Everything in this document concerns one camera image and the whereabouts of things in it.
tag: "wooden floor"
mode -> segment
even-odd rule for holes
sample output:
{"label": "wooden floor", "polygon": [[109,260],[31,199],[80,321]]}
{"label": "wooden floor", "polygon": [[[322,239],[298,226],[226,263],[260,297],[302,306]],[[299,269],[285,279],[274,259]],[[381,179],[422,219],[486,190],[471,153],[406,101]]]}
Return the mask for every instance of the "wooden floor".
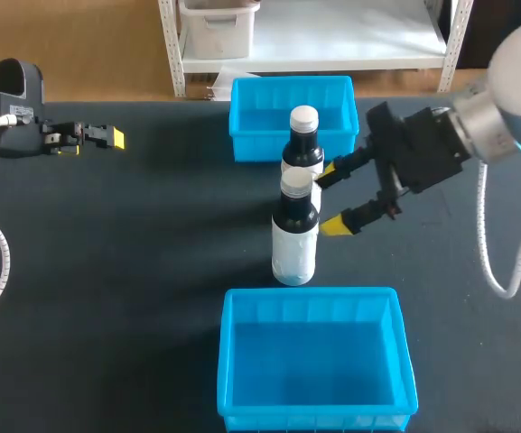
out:
{"label": "wooden floor", "polygon": [[[0,60],[37,64],[48,101],[173,100],[156,0],[13,0],[0,5]],[[427,95],[439,69],[351,73],[357,96]],[[458,71],[453,89],[482,74]],[[207,85],[188,86],[204,97]]]}

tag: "black table surface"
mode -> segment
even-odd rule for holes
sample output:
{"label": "black table surface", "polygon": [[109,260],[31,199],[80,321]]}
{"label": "black table surface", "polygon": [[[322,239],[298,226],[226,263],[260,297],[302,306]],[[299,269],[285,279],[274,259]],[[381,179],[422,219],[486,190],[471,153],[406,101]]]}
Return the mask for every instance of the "black table surface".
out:
{"label": "black table surface", "polygon": [[[365,112],[379,99],[360,99]],[[445,99],[396,98],[408,115]],[[125,152],[0,160],[12,273],[0,300],[0,432],[222,432],[219,319],[230,288],[276,286],[280,166],[236,164],[224,103],[49,104],[116,124]],[[488,237],[507,281],[521,238],[521,159],[490,170]],[[476,249],[477,164],[355,237],[319,239],[311,286],[391,286],[419,410],[409,431],[521,431],[521,291],[498,299]],[[372,167],[322,217],[372,198]]]}

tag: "blue storage basket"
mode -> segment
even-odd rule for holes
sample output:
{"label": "blue storage basket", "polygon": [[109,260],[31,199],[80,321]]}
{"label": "blue storage basket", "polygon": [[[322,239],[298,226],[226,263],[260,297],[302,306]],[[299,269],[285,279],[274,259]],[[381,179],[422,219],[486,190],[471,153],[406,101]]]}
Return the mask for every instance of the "blue storage basket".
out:
{"label": "blue storage basket", "polygon": [[280,161],[290,139],[290,112],[313,106],[324,158],[354,151],[357,106],[350,77],[238,78],[232,87],[230,135],[236,161]]}
{"label": "blue storage basket", "polygon": [[231,430],[404,430],[418,408],[396,292],[234,289],[218,412]]}

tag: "bottle label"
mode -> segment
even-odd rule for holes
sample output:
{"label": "bottle label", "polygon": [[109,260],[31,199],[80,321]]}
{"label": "bottle label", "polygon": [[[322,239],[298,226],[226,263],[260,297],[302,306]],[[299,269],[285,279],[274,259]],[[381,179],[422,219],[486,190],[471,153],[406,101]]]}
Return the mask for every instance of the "bottle label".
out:
{"label": "bottle label", "polygon": [[319,226],[305,233],[289,233],[272,220],[272,271],[289,286],[308,282],[316,267],[316,241]]}
{"label": "bottle label", "polygon": [[[285,170],[290,169],[292,166],[282,161],[280,164],[280,170],[282,173],[284,173]],[[320,161],[318,164],[311,165],[310,167],[303,167],[304,169],[308,170],[310,173],[312,173],[312,178],[315,180],[318,178],[322,172],[324,171],[324,161]],[[312,183],[312,198],[311,202],[316,207],[317,212],[321,212],[321,195],[322,195],[322,188],[318,185],[318,183],[314,182]]]}

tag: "black bottle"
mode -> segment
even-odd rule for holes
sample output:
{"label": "black bottle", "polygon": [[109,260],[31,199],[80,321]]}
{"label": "black bottle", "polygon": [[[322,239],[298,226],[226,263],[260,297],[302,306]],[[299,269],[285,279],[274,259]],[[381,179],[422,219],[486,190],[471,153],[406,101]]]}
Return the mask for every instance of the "black bottle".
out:
{"label": "black bottle", "polygon": [[[297,106],[290,113],[290,142],[282,153],[282,173],[290,167],[304,167],[315,179],[324,170],[324,150],[317,140],[318,112],[311,106]],[[312,204],[321,211],[321,189],[314,185]]]}
{"label": "black bottle", "polygon": [[289,286],[308,282],[316,265],[318,211],[311,202],[312,174],[302,167],[283,173],[272,218],[272,272]]}

